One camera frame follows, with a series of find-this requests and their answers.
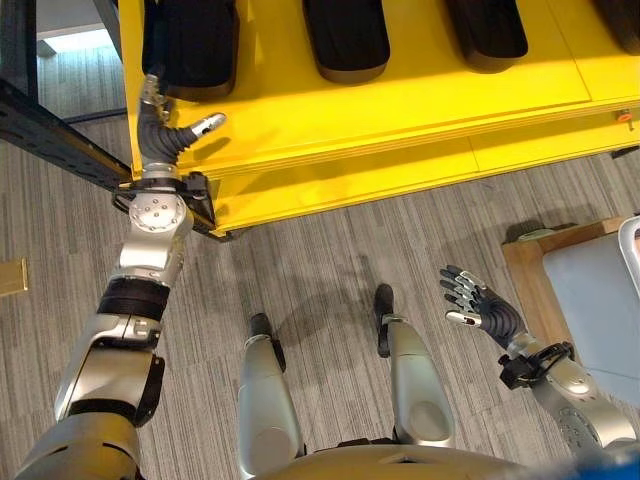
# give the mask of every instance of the robot finger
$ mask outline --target robot finger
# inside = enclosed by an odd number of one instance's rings
[[[444,294],[444,299],[450,303],[453,303],[455,306],[468,311],[475,311],[475,302],[473,300],[466,299],[464,297],[459,297],[457,295],[451,295],[450,293]]]
[[[469,325],[470,327],[480,328],[482,325],[482,319],[477,313],[458,312],[456,310],[449,310],[445,314],[445,318],[451,322],[461,325]]]
[[[465,300],[472,301],[475,300],[473,292],[467,290],[465,287],[460,285],[459,283],[451,283],[447,280],[440,280],[440,285],[447,290],[456,293],[459,297],[464,298]]]

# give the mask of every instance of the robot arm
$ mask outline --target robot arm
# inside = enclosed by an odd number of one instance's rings
[[[57,424],[29,453],[19,480],[142,478],[135,428],[153,416],[160,399],[164,360],[153,352],[193,227],[175,163],[184,148],[225,119],[215,114],[187,128],[168,128],[160,116],[163,105],[158,78],[148,75],[138,143],[142,179],[153,181],[129,204],[131,232],[63,373]]]
[[[448,290],[445,299],[458,308],[446,318],[484,330],[507,351],[500,359],[500,379],[510,389],[531,388],[576,456],[593,458],[620,446],[640,447],[629,420],[574,361],[571,344],[541,344],[527,332],[518,312],[472,273],[449,265],[441,274],[440,284]]]

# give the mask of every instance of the black rubber sole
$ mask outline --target black rubber sole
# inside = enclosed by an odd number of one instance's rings
[[[376,330],[378,331],[378,355],[381,358],[388,358],[389,338],[388,325],[382,325],[382,317],[393,313],[393,288],[386,283],[381,283],[376,289],[373,297],[373,312],[376,317]]]
[[[271,345],[273,345],[273,352],[278,359],[278,365],[282,373],[287,369],[287,359],[284,356],[284,350],[280,341],[273,337],[273,327],[269,321],[269,317],[265,313],[258,313],[249,319],[249,338],[256,335],[268,335],[271,337]]]

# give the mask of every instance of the metal frame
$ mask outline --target metal frame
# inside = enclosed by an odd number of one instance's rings
[[[131,179],[127,165],[1,78],[0,138],[107,190]]]
[[[118,18],[118,11],[113,0],[93,0],[98,15],[102,19],[104,28],[109,32],[111,41],[113,42],[113,48],[116,49],[120,60],[122,61],[122,46],[120,45],[120,19]]]
[[[0,0],[0,78],[38,101],[36,0]]]

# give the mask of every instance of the yellow shelf edge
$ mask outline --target yellow shelf edge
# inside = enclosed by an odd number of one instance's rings
[[[383,167],[381,167],[377,154],[372,154],[370,157],[350,159],[346,162],[344,160],[336,160],[335,162],[318,166],[292,167],[280,172],[228,177],[221,180],[219,190],[226,190],[226,197],[223,198],[223,209],[225,208],[225,202],[227,207],[229,204],[235,202],[237,204],[236,206],[239,206],[238,210],[242,211],[242,213],[235,216],[233,213],[225,215],[224,212],[218,209],[219,204],[216,202],[217,215],[220,221],[217,232],[222,233],[260,223],[319,213],[337,207],[364,203],[461,181],[484,178],[639,144],[640,135],[634,133],[635,130],[627,130],[628,128],[629,126],[626,124],[616,124],[610,121],[605,114],[594,116],[590,119],[579,118],[564,120],[558,122],[557,125],[543,125],[534,131],[530,129],[514,129],[514,132],[517,132],[517,134],[506,136],[505,138],[512,139],[515,137],[516,140],[511,140],[513,143],[505,143],[504,145],[492,143],[496,138],[499,139],[500,136],[494,135],[491,137],[480,135],[469,137],[466,139],[469,142],[468,153],[473,155],[473,162],[470,161],[467,154],[463,151],[464,146],[461,139],[447,141],[448,143],[444,142],[442,145],[455,145],[455,148],[447,149],[443,147],[443,149],[444,153],[449,155],[452,161],[457,162],[456,165],[443,163],[442,159],[434,156],[433,152],[437,151],[437,149],[440,148],[439,145],[441,145],[437,144],[414,147],[412,150],[413,153],[408,156],[409,161],[406,164],[400,160],[397,165],[392,163],[390,166],[383,165]],[[424,161],[416,161],[415,158],[418,158],[422,154],[424,148],[428,148],[431,153],[427,155]],[[500,165],[495,168],[482,168],[483,164],[491,165],[491,162],[487,163],[487,156],[488,158],[491,158],[491,156],[502,157],[505,148],[507,152],[509,149],[511,149],[511,152],[515,152],[521,148],[525,148],[527,149],[527,155],[524,157],[522,155],[520,157],[509,156],[514,159],[512,160],[513,163]],[[388,159],[394,155],[402,159],[407,152],[409,152],[409,150],[388,152],[386,154],[387,160],[383,161],[390,163]],[[372,171],[355,169],[354,174],[353,170],[355,167],[353,167],[352,164],[356,160],[373,162],[375,169]],[[437,161],[440,161],[439,166],[432,167],[431,162]],[[460,164],[461,162],[466,162],[465,166],[462,166]],[[402,185],[394,185],[392,187],[385,186],[389,185],[389,181],[397,182],[393,175],[393,171],[396,169],[400,174],[401,180],[409,178],[407,177],[406,169],[414,168],[414,165],[416,176],[422,176],[422,178],[416,178],[416,181],[409,180]],[[462,170],[456,173],[456,171],[453,170],[454,168]],[[346,171],[344,178],[341,176],[343,170]],[[326,175],[327,172],[334,172],[335,175]],[[327,177],[324,180],[322,178],[316,178],[318,176],[321,177],[323,174]],[[291,184],[282,181],[282,178],[286,176],[292,179]],[[275,183],[270,183],[270,179],[277,180],[275,180]],[[233,183],[225,185],[225,182],[238,182],[238,185],[243,185],[243,187],[239,188],[238,186],[234,186]],[[258,188],[258,192],[251,192],[251,188],[254,185],[258,185],[259,188],[255,187]],[[274,186],[273,191],[270,191],[270,185]],[[355,187],[355,191],[358,191],[358,189],[366,189],[367,185],[372,187],[370,191],[364,191],[356,195],[344,193],[348,192],[351,186]],[[317,190],[317,193],[313,192],[313,195],[316,195],[318,200],[304,203],[304,200],[301,201],[300,197],[304,196],[309,189]],[[234,197],[233,192],[240,192],[240,194]],[[288,196],[289,198],[281,198],[279,196],[269,198],[270,194],[283,194],[283,197]],[[269,204],[268,208],[265,207],[264,204],[261,204],[263,195],[266,195],[265,202]],[[261,210],[262,213],[251,213],[252,202],[257,205],[257,210]]]

